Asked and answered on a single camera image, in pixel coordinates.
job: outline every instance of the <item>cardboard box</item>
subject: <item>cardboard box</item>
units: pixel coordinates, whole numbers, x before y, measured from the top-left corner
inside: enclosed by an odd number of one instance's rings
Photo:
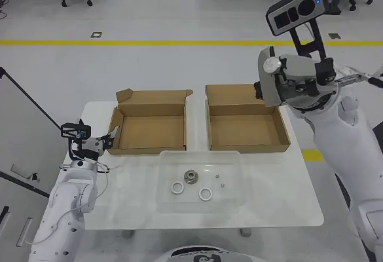
[[[255,98],[252,84],[206,86],[210,150],[284,152],[290,145],[277,107]]]
[[[185,98],[192,90],[132,91],[116,93],[109,131],[120,126],[112,155],[159,154],[186,150]]]

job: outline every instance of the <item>clear plastic tray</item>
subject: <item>clear plastic tray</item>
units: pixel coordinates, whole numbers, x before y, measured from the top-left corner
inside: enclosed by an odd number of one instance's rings
[[[198,173],[198,181],[193,185],[184,180],[188,170]],[[184,191],[178,195],[171,192],[176,181],[184,185]],[[160,213],[237,212],[244,203],[243,181],[237,151],[163,151],[158,169],[157,210]],[[209,201],[198,196],[203,187],[212,191]]]

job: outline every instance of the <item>yellow tape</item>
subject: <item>yellow tape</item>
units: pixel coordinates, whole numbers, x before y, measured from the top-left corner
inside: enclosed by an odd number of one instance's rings
[[[383,47],[383,41],[327,41],[328,47]],[[293,46],[286,40],[23,40],[0,39],[0,45],[16,46]]]
[[[318,150],[302,150],[302,156],[306,162],[323,161],[323,157]]]

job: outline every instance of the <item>cabinet door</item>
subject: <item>cabinet door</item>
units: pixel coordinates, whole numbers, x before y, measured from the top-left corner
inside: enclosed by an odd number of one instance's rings
[[[0,178],[0,262],[26,262],[48,199]]]
[[[50,193],[67,152],[60,129],[8,77],[0,79],[0,171]],[[38,180],[32,180],[35,174]]]

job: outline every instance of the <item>white rubber ring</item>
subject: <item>white rubber ring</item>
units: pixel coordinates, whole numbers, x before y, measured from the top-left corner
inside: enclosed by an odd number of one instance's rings
[[[202,196],[202,192],[203,192],[204,190],[209,191],[210,195],[209,195],[208,198],[204,198],[204,197]],[[210,189],[210,188],[208,188],[208,187],[203,187],[202,189],[200,189],[200,192],[198,192],[198,196],[199,196],[200,199],[203,200],[203,201],[209,201],[209,200],[211,199],[211,196],[213,196],[213,193],[211,192],[211,189]]]
[[[175,191],[173,189],[174,185],[176,185],[176,184],[180,184],[181,185],[181,189],[179,191]],[[172,193],[174,193],[176,195],[181,194],[184,191],[184,184],[183,184],[183,182],[180,182],[180,181],[173,182],[172,186],[171,186],[171,191],[172,191]]]

